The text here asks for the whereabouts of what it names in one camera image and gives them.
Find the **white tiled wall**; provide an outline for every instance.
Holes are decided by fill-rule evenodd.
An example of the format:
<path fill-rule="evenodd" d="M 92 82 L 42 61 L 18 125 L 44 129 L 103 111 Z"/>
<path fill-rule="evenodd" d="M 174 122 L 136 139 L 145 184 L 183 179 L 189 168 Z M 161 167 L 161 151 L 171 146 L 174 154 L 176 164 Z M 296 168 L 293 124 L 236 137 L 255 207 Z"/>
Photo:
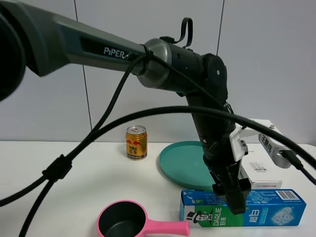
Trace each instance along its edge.
<path fill-rule="evenodd" d="M 137 43 L 180 36 L 183 17 L 194 21 L 192 49 L 216 53 L 223 0 L 24 0 Z M 228 68 L 229 102 L 238 115 L 270 119 L 299 143 L 316 144 L 316 2 L 225 0 L 219 44 Z M 0 103 L 0 140 L 80 141 L 94 125 L 122 73 L 66 66 L 47 77 L 27 71 Z M 142 109 L 186 105 L 175 93 L 127 80 L 109 121 Z M 190 115 L 164 115 L 124 124 L 101 141 L 124 141 L 130 124 L 147 127 L 149 141 L 195 140 Z"/>

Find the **pink frying pan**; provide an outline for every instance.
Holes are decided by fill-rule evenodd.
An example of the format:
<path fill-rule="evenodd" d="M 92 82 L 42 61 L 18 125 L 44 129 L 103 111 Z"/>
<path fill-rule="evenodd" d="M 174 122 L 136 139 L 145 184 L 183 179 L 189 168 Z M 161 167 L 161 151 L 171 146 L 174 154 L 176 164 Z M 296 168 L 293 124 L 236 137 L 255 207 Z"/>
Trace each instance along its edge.
<path fill-rule="evenodd" d="M 187 221 L 153 221 L 144 207 L 134 201 L 122 200 L 108 205 L 97 220 L 100 237 L 145 237 L 146 234 L 189 236 Z"/>

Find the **red bull can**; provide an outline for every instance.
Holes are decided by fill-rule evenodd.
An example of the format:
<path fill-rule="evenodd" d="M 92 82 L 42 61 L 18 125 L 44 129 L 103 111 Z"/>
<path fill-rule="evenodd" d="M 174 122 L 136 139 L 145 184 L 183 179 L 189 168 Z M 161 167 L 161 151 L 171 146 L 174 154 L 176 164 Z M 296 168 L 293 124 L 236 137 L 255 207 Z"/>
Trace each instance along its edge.
<path fill-rule="evenodd" d="M 147 156 L 147 131 L 143 126 L 135 125 L 126 131 L 126 153 L 132 160 L 142 160 Z"/>

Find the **white table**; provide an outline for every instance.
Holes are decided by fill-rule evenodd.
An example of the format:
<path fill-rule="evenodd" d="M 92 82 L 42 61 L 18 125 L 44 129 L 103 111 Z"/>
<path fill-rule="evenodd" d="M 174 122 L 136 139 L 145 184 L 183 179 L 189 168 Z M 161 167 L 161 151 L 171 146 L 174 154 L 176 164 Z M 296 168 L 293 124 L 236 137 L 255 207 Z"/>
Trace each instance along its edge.
<path fill-rule="evenodd" d="M 41 176 L 57 156 L 77 143 L 0 142 L 0 198 L 21 190 Z M 73 169 L 58 181 L 40 206 L 28 237 L 98 237 L 95 222 L 109 203 L 132 199 L 141 203 L 150 218 L 178 220 L 182 187 L 171 183 L 158 169 L 158 156 L 167 143 L 149 144 L 143 161 L 126 158 L 125 143 L 94 143 L 74 161 Z M 316 157 L 316 147 L 302 145 Z M 264 152 L 260 144 L 249 149 Z M 305 165 L 308 171 L 316 172 Z M 191 229 L 192 237 L 309 237 L 316 235 L 316 189 L 294 167 L 278 169 L 283 188 L 294 189 L 307 203 L 297 227 L 226 227 Z M 0 208 L 0 237 L 17 237 L 39 188 Z"/>

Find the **black handle loop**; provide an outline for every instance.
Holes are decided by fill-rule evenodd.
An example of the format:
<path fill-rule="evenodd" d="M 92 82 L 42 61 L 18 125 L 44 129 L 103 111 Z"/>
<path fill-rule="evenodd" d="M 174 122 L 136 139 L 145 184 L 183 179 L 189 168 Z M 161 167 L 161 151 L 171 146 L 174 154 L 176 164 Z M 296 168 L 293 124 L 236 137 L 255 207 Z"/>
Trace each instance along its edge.
<path fill-rule="evenodd" d="M 182 20 L 181 35 L 178 41 L 175 41 L 174 38 L 169 37 L 169 36 L 160 37 L 160 39 L 168 43 L 173 43 L 173 44 L 181 42 L 186 36 L 187 25 L 188 25 L 188 40 L 187 40 L 187 44 L 183 46 L 183 48 L 189 47 L 192 44 L 192 40 L 193 40 L 193 20 L 189 17 L 186 17 Z"/>

